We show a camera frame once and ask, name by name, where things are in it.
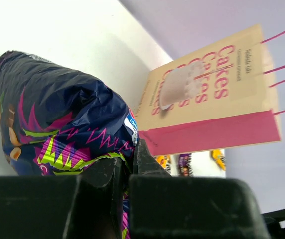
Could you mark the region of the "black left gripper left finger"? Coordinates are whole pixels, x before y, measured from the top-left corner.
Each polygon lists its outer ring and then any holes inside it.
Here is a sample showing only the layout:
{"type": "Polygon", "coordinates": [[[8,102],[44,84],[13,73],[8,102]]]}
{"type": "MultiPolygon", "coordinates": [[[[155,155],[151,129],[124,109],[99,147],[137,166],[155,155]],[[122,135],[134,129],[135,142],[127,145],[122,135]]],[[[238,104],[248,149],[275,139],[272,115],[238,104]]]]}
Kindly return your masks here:
{"type": "Polygon", "coordinates": [[[122,190],[119,158],[80,175],[0,176],[0,239],[119,239],[122,190]]]}

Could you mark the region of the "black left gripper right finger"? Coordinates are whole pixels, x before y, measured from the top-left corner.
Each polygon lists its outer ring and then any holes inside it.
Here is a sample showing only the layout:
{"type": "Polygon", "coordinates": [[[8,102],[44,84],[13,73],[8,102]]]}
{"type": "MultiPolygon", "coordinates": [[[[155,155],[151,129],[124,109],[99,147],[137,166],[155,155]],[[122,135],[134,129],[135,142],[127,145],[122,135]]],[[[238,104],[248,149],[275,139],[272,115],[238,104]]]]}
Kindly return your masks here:
{"type": "Polygon", "coordinates": [[[133,239],[267,239],[269,232],[250,187],[237,179],[174,177],[144,140],[129,178],[133,239]]]}

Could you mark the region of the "brown purple M&M's packet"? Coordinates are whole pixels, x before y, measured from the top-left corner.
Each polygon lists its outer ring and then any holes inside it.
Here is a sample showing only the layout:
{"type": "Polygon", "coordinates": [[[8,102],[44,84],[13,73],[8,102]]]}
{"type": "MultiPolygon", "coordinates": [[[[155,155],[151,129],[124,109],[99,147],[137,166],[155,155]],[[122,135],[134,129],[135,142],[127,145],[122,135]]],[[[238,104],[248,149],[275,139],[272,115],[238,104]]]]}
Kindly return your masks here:
{"type": "Polygon", "coordinates": [[[191,154],[181,154],[178,158],[178,171],[180,176],[192,176],[191,154]]]}

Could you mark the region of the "blue purple snack bag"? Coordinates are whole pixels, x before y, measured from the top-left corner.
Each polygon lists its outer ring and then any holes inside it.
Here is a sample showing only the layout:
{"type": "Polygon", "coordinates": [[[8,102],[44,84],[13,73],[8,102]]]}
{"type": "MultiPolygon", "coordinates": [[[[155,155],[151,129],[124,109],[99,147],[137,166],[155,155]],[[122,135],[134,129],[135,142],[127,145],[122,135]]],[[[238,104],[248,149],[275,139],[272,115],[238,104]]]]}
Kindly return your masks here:
{"type": "Polygon", "coordinates": [[[138,142],[132,111],[104,82],[20,51],[0,56],[0,131],[20,176],[98,178],[118,158],[128,177],[138,142]]]}

